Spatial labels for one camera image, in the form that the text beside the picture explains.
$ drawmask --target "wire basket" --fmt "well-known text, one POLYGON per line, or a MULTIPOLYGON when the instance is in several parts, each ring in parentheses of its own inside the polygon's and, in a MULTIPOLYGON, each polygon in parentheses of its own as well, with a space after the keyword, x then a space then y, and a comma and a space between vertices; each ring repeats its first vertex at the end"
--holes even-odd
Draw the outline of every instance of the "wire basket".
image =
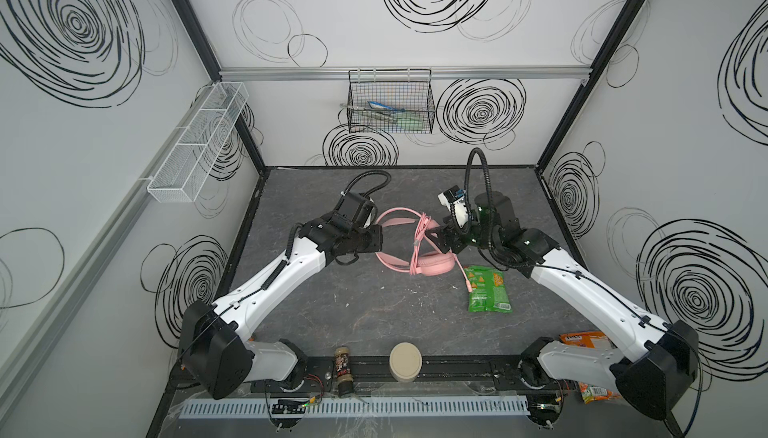
POLYGON ((157 201, 191 203, 197 199, 247 99, 248 91, 241 82, 219 82, 207 90, 202 106, 147 187, 157 201))
POLYGON ((435 100, 429 69, 350 70, 350 132, 432 133, 435 100))

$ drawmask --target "pink headphones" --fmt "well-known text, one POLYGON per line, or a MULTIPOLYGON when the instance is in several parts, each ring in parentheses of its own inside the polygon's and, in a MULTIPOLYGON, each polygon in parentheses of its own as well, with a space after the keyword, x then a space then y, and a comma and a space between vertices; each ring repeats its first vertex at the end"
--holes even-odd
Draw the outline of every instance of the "pink headphones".
POLYGON ((441 275, 443 273, 449 272, 450 270, 453 270, 453 265, 458 263, 458 268, 464 274, 467 289, 472 292, 472 287, 469 284, 467 275, 464 272, 462 264, 458 262, 458 257, 456 254, 452 251, 443 253, 429 238, 427 238, 426 231, 428 229, 436 228, 439 226, 435 220, 427 216, 427 213, 418 213, 415 210, 411 210, 405 207, 395 207, 393 209, 387 210, 384 213, 381 213, 376 223, 379 224, 379 222, 382 221, 382 218, 387 216, 389 213, 398 211, 413 213, 418 217, 418 220, 394 218, 381 223, 381 226, 388 227, 393 225, 405 225, 408 223, 418 222, 416 225, 416 233, 414 234, 413 255, 411 256, 410 263, 408 263, 408 261, 401 260, 396 256, 377 251, 376 256, 379 257, 379 260, 382 262, 382 264, 390 270, 399 271, 401 273, 409 273, 411 275, 418 275, 420 273, 425 276, 434 276, 441 275), (421 248, 422 240, 426 240, 435 249, 435 251, 430 251, 427 254, 419 256, 418 252, 421 248))

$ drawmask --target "headphone ear cup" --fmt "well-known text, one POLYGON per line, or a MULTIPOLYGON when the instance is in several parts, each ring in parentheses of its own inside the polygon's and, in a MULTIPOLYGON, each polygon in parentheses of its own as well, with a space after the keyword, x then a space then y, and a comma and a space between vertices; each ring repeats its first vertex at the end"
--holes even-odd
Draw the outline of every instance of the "headphone ear cup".
POLYGON ((455 264, 456 260, 453 258, 453 253, 441 253, 440 251, 421 255, 417 261, 417 266, 421 269, 421 273, 424 276, 448 273, 450 270, 453 270, 453 265, 455 264))

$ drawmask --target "white wall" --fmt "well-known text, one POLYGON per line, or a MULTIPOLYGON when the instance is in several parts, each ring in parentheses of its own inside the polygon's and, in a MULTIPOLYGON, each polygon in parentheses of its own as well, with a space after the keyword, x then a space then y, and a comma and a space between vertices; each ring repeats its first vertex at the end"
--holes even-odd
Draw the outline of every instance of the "white wall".
POLYGON ((170 0, 89 1, 0 0, 0 369, 208 81, 170 0))
POLYGON ((254 192, 250 158, 237 160, 237 171, 220 163, 226 173, 209 177, 196 203, 149 203, 0 436, 147 433, 182 314, 212 301, 254 192))
MULTIPOLYGON (((0 0, 0 373, 209 81, 170 0, 37 3, 0 0)), ((149 203, 0 436, 146 433, 256 178, 233 133, 196 203, 149 203)))
POLYGON ((437 115, 429 134, 340 129, 347 125, 346 113, 339 115, 347 82, 247 84, 266 164, 294 166, 461 165, 475 146, 485 150, 491 164, 533 164, 578 86, 573 79, 435 80, 437 115), (457 99, 450 101, 452 93, 457 99), (480 109, 488 110, 485 117, 479 117, 480 109))
POLYGON ((697 329, 711 387, 690 436, 768 424, 764 1, 650 0, 637 54, 616 57, 544 175, 590 270, 697 329))
MULTIPOLYGON (((439 65, 589 65, 623 0, 191 0, 222 67, 418 67, 439 65), (418 4, 407 10, 406 4, 418 4)), ((474 80, 472 87, 480 87, 474 80)), ((450 120, 439 107, 449 82, 433 82, 438 120, 450 120)), ((495 82, 504 90, 508 84, 495 82)), ((437 124, 428 135, 366 133, 363 141, 382 143, 385 159, 360 165, 457 165, 480 145, 496 164, 533 164, 578 86, 577 80, 525 80, 528 99, 519 125, 510 113, 458 117, 472 135, 508 126, 504 140, 459 138, 437 124)), ((267 165, 332 165, 314 159, 339 125, 339 103, 347 84, 324 82, 250 85, 250 106, 264 132, 267 165)), ((479 107, 493 93, 477 92, 479 107)))

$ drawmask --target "snack bag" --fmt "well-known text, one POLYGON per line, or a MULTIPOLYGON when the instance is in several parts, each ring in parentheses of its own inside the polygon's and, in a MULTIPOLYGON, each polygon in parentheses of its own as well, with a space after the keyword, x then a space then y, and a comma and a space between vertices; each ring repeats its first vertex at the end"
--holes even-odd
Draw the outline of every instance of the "snack bag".
MULTIPOLYGON (((598 350, 610 350, 614 344, 602 331, 586 331, 584 333, 569 333, 560 335, 560 341, 575 347, 596 348, 598 350)), ((621 395, 613 391, 606 390, 601 386, 591 386, 585 383, 578 383, 581 391, 581 399, 584 403, 591 403, 600 400, 619 400, 621 395)))
POLYGON ((470 311, 498 311, 512 313, 507 289, 504 288, 504 273, 487 266, 464 267, 472 286, 469 294, 470 311))

